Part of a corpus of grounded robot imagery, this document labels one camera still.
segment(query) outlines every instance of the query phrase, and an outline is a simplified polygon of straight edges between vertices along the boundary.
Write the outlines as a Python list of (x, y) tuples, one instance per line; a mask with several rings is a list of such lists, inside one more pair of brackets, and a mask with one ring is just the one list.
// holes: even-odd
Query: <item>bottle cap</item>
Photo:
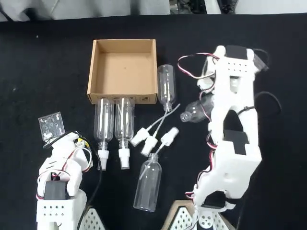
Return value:
[(190, 121), (192, 119), (192, 114), (188, 111), (185, 111), (182, 114), (180, 114), (180, 119), (182, 122)]
[(158, 140), (156, 138), (154, 138), (153, 136), (149, 136), (145, 140), (145, 145), (144, 145), (144, 147), (141, 151), (141, 154), (148, 157), (149, 153), (151, 153), (152, 149), (155, 147), (157, 142), (158, 142)]
[(130, 142), (133, 146), (137, 146), (141, 141), (148, 138), (148, 136), (149, 132), (145, 128), (141, 128)]
[(121, 169), (129, 169), (130, 149), (119, 149), (118, 155), (120, 158)]
[(169, 130), (163, 135), (163, 137), (161, 137), (161, 142), (165, 146), (170, 146), (174, 141), (174, 138), (177, 136), (178, 132), (179, 130), (176, 127), (172, 127), (171, 130)]
[(101, 161), (102, 170), (106, 170), (106, 162), (107, 162), (107, 159), (109, 158), (109, 151), (104, 150), (104, 149), (99, 149), (98, 150), (98, 156), (99, 156), (100, 161)]

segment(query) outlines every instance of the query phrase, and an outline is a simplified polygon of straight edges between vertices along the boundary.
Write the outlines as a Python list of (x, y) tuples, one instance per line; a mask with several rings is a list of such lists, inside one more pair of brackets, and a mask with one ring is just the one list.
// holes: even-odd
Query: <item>white plastic bracket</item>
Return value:
[(106, 230), (98, 213), (90, 208), (82, 220), (83, 230)]
[(37, 230), (48, 230), (56, 223), (60, 230), (74, 230), (86, 204), (85, 192), (80, 190), (70, 200), (38, 200), (36, 210)]

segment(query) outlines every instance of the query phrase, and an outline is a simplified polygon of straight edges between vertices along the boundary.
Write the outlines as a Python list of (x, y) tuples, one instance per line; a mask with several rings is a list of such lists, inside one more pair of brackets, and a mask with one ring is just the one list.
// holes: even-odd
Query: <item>metal plate with holes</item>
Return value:
[(40, 117), (38, 122), (43, 141), (56, 138), (65, 133), (60, 112)]
[(184, 230), (192, 224), (192, 217), (186, 207), (178, 209), (169, 230)]
[(83, 218), (83, 230), (106, 230), (94, 208), (90, 208)]

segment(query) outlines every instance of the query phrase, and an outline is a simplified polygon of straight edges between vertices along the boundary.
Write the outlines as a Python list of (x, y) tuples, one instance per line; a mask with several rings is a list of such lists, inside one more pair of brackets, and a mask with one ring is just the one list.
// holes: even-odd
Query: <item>black fabric surface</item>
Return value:
[[(0, 229), (35, 229), (38, 169), (50, 155), (43, 150), (38, 118), (61, 111), (66, 130), (93, 139), (94, 106), (87, 96), (93, 39), (154, 38), (158, 64), (213, 52), (218, 45), (241, 45), (269, 52), (270, 70), (256, 77), (255, 92), (274, 93), (283, 114), (259, 121), (263, 161), (250, 186), (240, 229), (298, 229), (306, 216), (307, 145), (307, 15), (180, 15), (114, 17), (37, 23), (0, 23)], [(199, 74), (203, 59), (183, 63)], [(176, 199), (184, 199), (198, 172), (208, 166), (204, 139), (207, 121), (182, 123), (179, 114), (198, 96), (196, 81), (179, 72), (177, 102), (181, 107), (162, 126), (180, 133), (161, 152), (163, 168), (156, 212), (132, 207), (141, 164), (142, 144), (131, 147), (130, 170), (120, 170), (118, 142), (109, 144), (108, 170), (94, 200), (110, 230), (160, 229)], [(274, 112), (268, 97), (257, 101), (261, 115)], [(135, 128), (147, 127), (163, 114), (162, 106), (136, 105)], [(89, 196), (98, 172), (83, 176)], [(240, 204), (224, 215), (235, 225)]]

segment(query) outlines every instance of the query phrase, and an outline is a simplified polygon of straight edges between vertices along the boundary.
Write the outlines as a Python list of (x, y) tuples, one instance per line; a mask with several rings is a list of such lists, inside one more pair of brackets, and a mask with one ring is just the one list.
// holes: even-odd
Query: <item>transparent acrylic plate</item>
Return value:
[(48, 141), (65, 133), (60, 112), (40, 117), (38, 122), (43, 141)]

